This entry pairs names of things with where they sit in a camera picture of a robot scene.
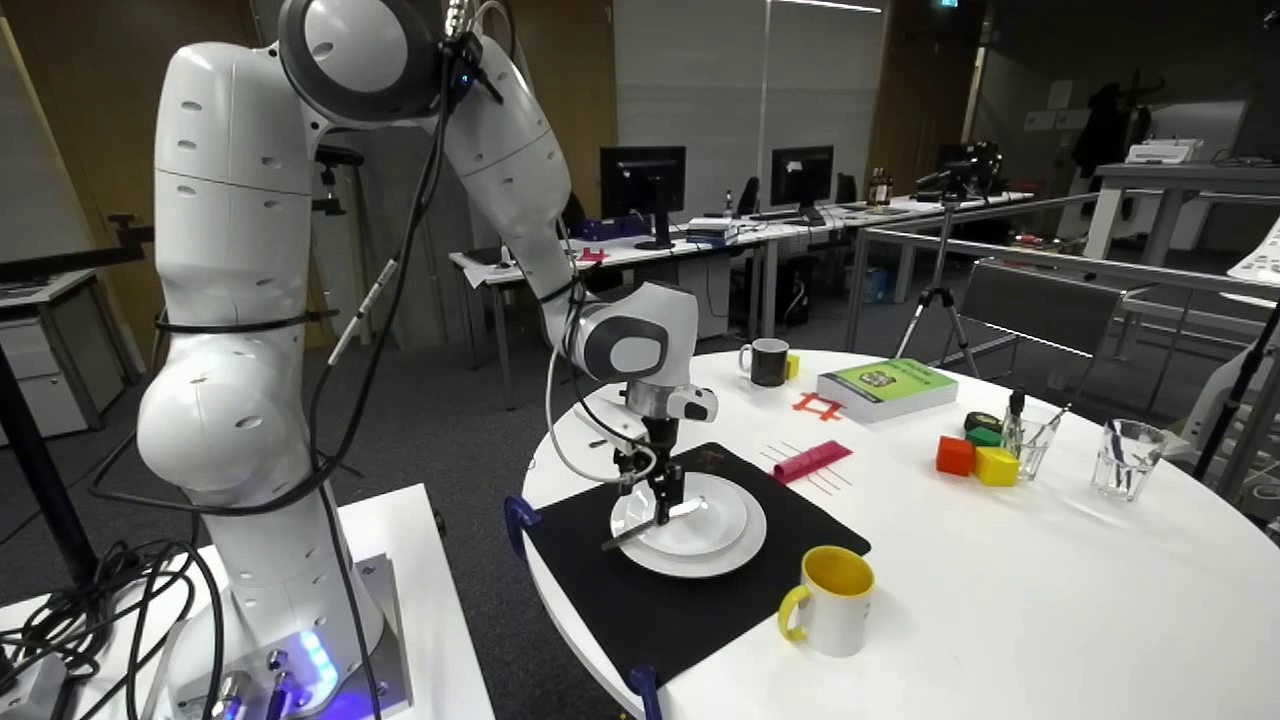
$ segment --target mug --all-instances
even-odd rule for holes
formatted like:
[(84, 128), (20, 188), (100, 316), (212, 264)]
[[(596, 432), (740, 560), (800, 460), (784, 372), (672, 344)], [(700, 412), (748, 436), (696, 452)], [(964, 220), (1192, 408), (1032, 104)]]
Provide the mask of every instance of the mug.
[(800, 648), (852, 656), (868, 636), (876, 572), (840, 544), (816, 544), (800, 556), (800, 584), (776, 608), (776, 628)]
[(752, 372), (752, 384), (780, 388), (788, 380), (788, 340), (760, 336), (736, 352), (736, 364)]

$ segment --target glass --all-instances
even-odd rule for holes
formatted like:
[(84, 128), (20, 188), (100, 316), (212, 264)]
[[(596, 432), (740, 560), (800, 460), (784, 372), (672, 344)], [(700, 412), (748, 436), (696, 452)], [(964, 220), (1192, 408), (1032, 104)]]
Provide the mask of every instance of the glass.
[(1016, 480), (1036, 480), (1040, 476), (1040, 464), (1044, 464), (1044, 452), (1056, 436), (1056, 420), (1024, 420), (1020, 424), (1020, 436), (1012, 444), (1016, 452)]
[(1092, 488), (1132, 504), (1148, 488), (1148, 476), (1164, 460), (1164, 448), (1164, 428), (1140, 420), (1104, 424), (1104, 448), (1096, 452)]

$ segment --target cable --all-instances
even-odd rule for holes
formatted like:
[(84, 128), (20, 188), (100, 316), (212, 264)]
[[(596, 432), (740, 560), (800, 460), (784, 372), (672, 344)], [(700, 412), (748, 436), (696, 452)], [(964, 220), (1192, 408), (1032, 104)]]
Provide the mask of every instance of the cable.
[[(568, 296), (572, 316), (568, 316), (564, 352), (572, 352), (576, 332), (580, 332), (580, 320), (584, 320), (584, 308), (588, 308), (588, 296), (584, 296), (584, 280), (588, 280), (588, 272), (580, 272), (580, 276), (572, 280), (572, 296)], [(592, 404), (584, 400), (584, 392), (580, 392), (580, 384), (576, 384), (580, 376), (588, 376), (588, 372), (580, 372), (576, 364), (568, 364), (572, 396), (576, 396), (576, 404), (588, 412), (588, 420), (592, 420), (596, 428), (604, 428), (608, 436), (616, 436), (616, 440), (644, 444), (644, 440), (636, 440), (636, 436), (628, 436), (628, 432), (620, 432), (620, 428), (604, 424), (604, 420), (592, 412)]]
[(224, 596), (216, 588), (216, 576), (208, 568), (208, 560), (192, 548), (188, 552), (196, 560), (196, 572), (204, 580), (204, 592), (208, 592), (208, 612), (212, 612), (212, 656), (208, 656), (208, 688), (204, 688), (204, 712), (200, 716), (212, 716), (212, 704), (216, 704), (216, 692), (224, 684)]
[[(172, 544), (172, 540), (112, 544), (104, 552), (88, 592), (52, 592), (20, 628), (0, 632), (4, 656), (16, 660), (20, 668), (32, 668), (36, 660), (56, 652), (56, 656), (64, 656), (72, 680), (96, 676), (100, 672), (96, 656), (104, 652), (112, 624), (120, 624), (124, 616), (136, 612), (132, 636), (140, 636), (140, 628), (148, 624), (148, 604), (176, 584), (184, 588), (184, 604), (180, 604), (176, 624), (192, 612), (196, 592), (192, 592), (192, 580), (184, 576), (184, 568), (192, 564), (196, 540), (200, 540), (200, 524), (192, 516), (188, 544)], [(188, 560), (176, 572), (168, 572), (164, 564), (184, 548), (188, 548)], [(132, 592), (136, 584), (140, 584), (140, 596), (132, 604), (116, 608), (120, 596)], [(96, 716), (116, 692), (124, 692), (136, 680), (136, 672), (160, 652), (160, 644), (152, 644), (144, 656), (132, 648), (128, 672), (84, 716)], [(128, 704), (124, 708), (128, 716), (140, 716), (136, 688), (128, 688), (124, 704)]]
[(380, 692), (376, 692), (372, 656), (368, 656), (368, 636), (364, 636), (364, 620), (360, 620), (360, 604), (356, 604), (356, 584), (352, 584), (348, 552), (344, 552), (344, 540), (340, 540), (340, 528), (336, 528), (332, 496), (320, 492), (320, 504), (324, 504), (324, 528), (328, 528), (332, 560), (336, 560), (336, 568), (340, 568), (340, 580), (344, 580), (344, 592), (348, 592), (348, 608), (352, 608), (352, 628), (356, 628), (360, 664), (364, 664), (364, 684), (368, 684), (368, 708), (372, 708), (372, 716), (380, 720), (380, 716), (384, 716), (384, 700), (380, 700)]
[[(144, 580), (148, 600), (136, 608), (136, 620), (132, 620), (128, 668), (136, 668), (136, 660), (140, 660), (140, 644), (144, 644), (144, 628), (148, 628), (148, 612), (152, 612), (152, 588), (156, 588), (156, 568)], [(124, 716), (136, 720), (136, 672), (124, 676)]]
[(560, 436), (556, 436), (556, 412), (552, 412), (552, 400), (556, 400), (556, 360), (560, 360), (560, 356), (552, 352), (552, 356), (548, 356), (548, 380), (544, 380), (544, 424), (548, 424), (548, 440), (552, 440), (560, 464), (564, 464), (568, 472), (584, 476), (584, 480), (596, 480), (596, 484), (636, 484), (636, 480), (644, 480), (644, 476), (656, 468), (656, 452), (652, 452), (648, 444), (632, 444), (632, 448), (644, 456), (644, 468), (624, 472), (624, 476), (596, 476), (596, 472), (588, 472), (588, 468), (580, 468), (580, 464), (568, 460), (568, 452), (564, 452), (564, 444), (560, 444)]
[[(188, 576), (172, 576), (172, 584), (184, 584), (184, 608), (176, 612), (172, 628), (184, 624), (192, 616), (192, 604), (196, 604), (196, 584)], [(172, 640), (172, 628), (128, 668), (128, 676), (120, 676), (80, 720), (92, 720), (96, 712), (104, 712), (112, 704), (112, 696), (136, 676), (144, 672), (156, 652)]]
[[(396, 276), (396, 288), (392, 288), (392, 300), (388, 300), (388, 324), (396, 320), (400, 300), (404, 300), (408, 260), (412, 260), (412, 248), (416, 248), (412, 236), (416, 236), (420, 220), (428, 216), (432, 196), (436, 196), (436, 184), (440, 184), (440, 156), (444, 156), (448, 116), (452, 116), (452, 108), (448, 108), (448, 112), (440, 116), (440, 124), (436, 124), (432, 156), (428, 156), (424, 176), (420, 176), (416, 196), (412, 196), (408, 232), (404, 232), (404, 240), (400, 240), (400, 248), (396, 248), (404, 272)], [(340, 436), (340, 448), (328, 452), (328, 464), (320, 464), (320, 468), (312, 464), (308, 476), (296, 480), (284, 496), (272, 496), (272, 500), (264, 500), (264, 504), (172, 504), (172, 500), (156, 500), (156, 496), (108, 492), (104, 480), (108, 480), (108, 472), (120, 464), (120, 456), (124, 456), (128, 448), (136, 448), (136, 432), (92, 472), (88, 492), (100, 496), (100, 500), (116, 500), (116, 504), (136, 504), (136, 508), (156, 508), (156, 512), (200, 512), (200, 516), (264, 516), (264, 512), (276, 512), (276, 508), (288, 508), (288, 504), (312, 496), (312, 492), (332, 476), (332, 468), (344, 464), (344, 456), (348, 456), (348, 448), (352, 448), (352, 440), (356, 440), (356, 428), (360, 428), (364, 408), (368, 408), (368, 396), (372, 396), (372, 376), (376, 376), (376, 368), (380, 368), (380, 356), (384, 356), (384, 348), (388, 348), (388, 336), (392, 336), (392, 332), (380, 332), (376, 344), (372, 344), (372, 356), (368, 356), (368, 368), (364, 368), (364, 380), (360, 380), (360, 392), (356, 392), (356, 408), (352, 408), (352, 416), (348, 416), (348, 428), (344, 428), (344, 436)], [(316, 416), (320, 416), (320, 412), (316, 412), (316, 408), (320, 408), (320, 396), (324, 396), (324, 388), (328, 388), (328, 376), (332, 376), (332, 364), (320, 368), (320, 380), (312, 384), (312, 400), (308, 400), (312, 444), (320, 440), (320, 428), (316, 428)]]

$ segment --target plate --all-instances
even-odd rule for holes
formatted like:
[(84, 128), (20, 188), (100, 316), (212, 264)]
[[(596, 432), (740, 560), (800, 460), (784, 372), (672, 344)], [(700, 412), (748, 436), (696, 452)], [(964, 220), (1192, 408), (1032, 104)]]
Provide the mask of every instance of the plate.
[(708, 556), (668, 556), (668, 552), (656, 552), (648, 544), (628, 540), (620, 552), (632, 564), (640, 564), (656, 576), (676, 576), (676, 580), (708, 580), (708, 576), (728, 576), (728, 572), (744, 568), (768, 540), (768, 516), (752, 492), (744, 492), (740, 484), (728, 484), (728, 488), (740, 492), (740, 504), (748, 508), (744, 512), (748, 524), (728, 548), (708, 552)]
[[(640, 536), (632, 536), (628, 544), (648, 544), (652, 552), (664, 556), (712, 556), (724, 552), (728, 544), (736, 544), (748, 528), (748, 504), (744, 504), (744, 488), (708, 476), (708, 472), (688, 472), (684, 476), (684, 500), (704, 500), (700, 512), (688, 516), (672, 516), (668, 524), (656, 524)], [(608, 512), (608, 532), (620, 536), (636, 524), (652, 520), (652, 488), (636, 484), (632, 496), (620, 496)]]

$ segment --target fork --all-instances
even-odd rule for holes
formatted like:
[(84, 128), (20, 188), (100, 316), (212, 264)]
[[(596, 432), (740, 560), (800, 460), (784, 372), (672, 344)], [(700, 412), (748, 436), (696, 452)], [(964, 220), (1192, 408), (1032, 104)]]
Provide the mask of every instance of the fork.
[[(676, 508), (668, 512), (668, 520), (680, 520), (680, 516), (692, 516), (692, 512), (704, 512), (704, 508), (708, 508), (708, 500), (704, 500), (704, 496), (692, 496), (692, 500), (676, 504)], [(600, 552), (612, 552), (612, 548), (628, 544), (632, 536), (648, 532), (652, 524), (656, 524), (656, 512), (652, 512), (648, 520), (616, 532), (612, 540), (604, 540)]]

